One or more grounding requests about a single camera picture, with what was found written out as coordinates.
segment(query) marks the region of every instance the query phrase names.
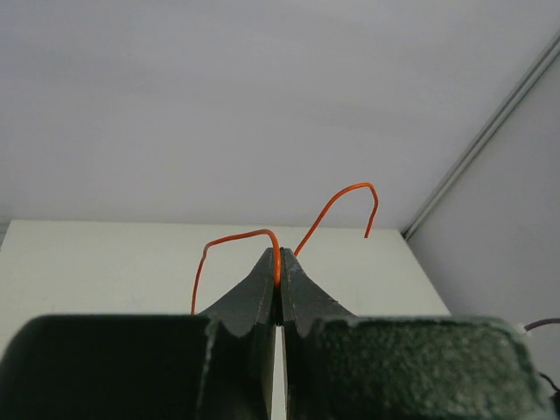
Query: gray wall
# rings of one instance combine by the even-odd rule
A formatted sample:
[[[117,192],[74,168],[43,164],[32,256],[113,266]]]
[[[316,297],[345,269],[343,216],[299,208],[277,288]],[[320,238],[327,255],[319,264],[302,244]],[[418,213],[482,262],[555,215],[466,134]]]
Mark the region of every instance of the gray wall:
[[[560,316],[560,59],[410,246],[453,314]],[[560,384],[560,326],[528,344]]]

